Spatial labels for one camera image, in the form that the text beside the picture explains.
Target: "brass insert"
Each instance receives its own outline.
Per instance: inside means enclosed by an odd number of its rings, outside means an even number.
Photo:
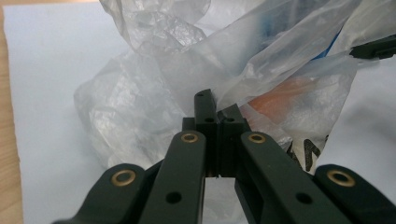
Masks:
[[[198,135],[196,135],[195,133],[185,133],[181,135],[181,140],[186,143],[193,143],[198,140]]]
[[[265,137],[262,134],[253,133],[248,136],[248,140],[254,143],[263,143],[265,142]]]
[[[356,181],[352,176],[339,170],[330,170],[327,172],[327,177],[329,177],[332,182],[343,187],[350,188],[356,184]]]
[[[120,180],[119,177],[121,175],[128,175],[126,179]],[[132,170],[121,170],[116,172],[112,177],[111,177],[111,183],[113,183],[114,186],[117,187],[123,187],[131,184],[134,182],[134,179],[136,178],[136,173]]]

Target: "wooden surface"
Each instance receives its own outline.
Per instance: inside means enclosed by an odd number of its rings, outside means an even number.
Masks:
[[[0,0],[0,7],[33,3],[88,1],[90,0]],[[0,223],[13,224],[23,223],[21,175],[9,89],[8,51],[4,34],[4,12],[2,8],[0,9]]]

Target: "orange object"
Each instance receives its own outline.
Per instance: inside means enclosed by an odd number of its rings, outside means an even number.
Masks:
[[[256,97],[249,104],[257,112],[278,124],[285,120],[296,97],[313,90],[314,87],[315,82],[311,78],[288,78],[271,91]]]

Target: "crumpled plastic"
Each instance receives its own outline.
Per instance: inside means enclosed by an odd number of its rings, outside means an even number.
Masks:
[[[290,137],[291,145],[281,146],[313,174],[349,94],[358,61],[340,53],[307,63],[271,91],[243,105],[241,112],[250,126],[260,126],[261,132],[275,140]]]
[[[253,130],[270,133],[305,164],[298,154],[300,139],[306,138],[302,129],[297,132],[301,116],[309,112],[314,118],[310,125],[318,125],[314,128],[319,131],[309,139],[322,148],[354,76],[354,62],[346,55],[310,60],[329,47],[359,2],[233,0],[229,4],[235,5],[225,7],[221,17],[215,10],[224,0],[213,0],[210,7],[207,0],[101,0],[131,46],[75,93],[78,114],[103,165],[127,162],[147,169],[163,159],[173,135],[181,130],[182,118],[192,116],[193,95],[205,89],[214,92],[218,110],[242,105],[247,119],[257,122],[250,124]],[[321,68],[320,63],[329,66]],[[331,73],[331,66],[338,72]],[[246,104],[285,80],[301,78],[308,85],[290,97],[299,101],[289,105],[292,110],[285,119],[272,119]],[[343,94],[334,98],[325,91]],[[333,101],[336,109],[328,111]],[[310,114],[309,104],[318,104],[317,114]],[[301,105],[308,107],[302,110]],[[323,121],[326,128],[319,124],[320,113],[331,116]],[[232,180],[207,181],[204,221],[247,223],[237,201]]]

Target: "black metal bracket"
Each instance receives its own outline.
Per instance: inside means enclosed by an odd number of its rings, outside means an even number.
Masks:
[[[354,58],[387,59],[396,54],[396,35],[391,35],[364,45],[354,47],[350,52]]]
[[[217,113],[210,90],[194,106],[163,161],[108,169],[78,213],[55,223],[202,223],[210,176],[235,178],[249,223],[396,223],[396,207],[354,172],[325,165],[308,175],[236,105]]]

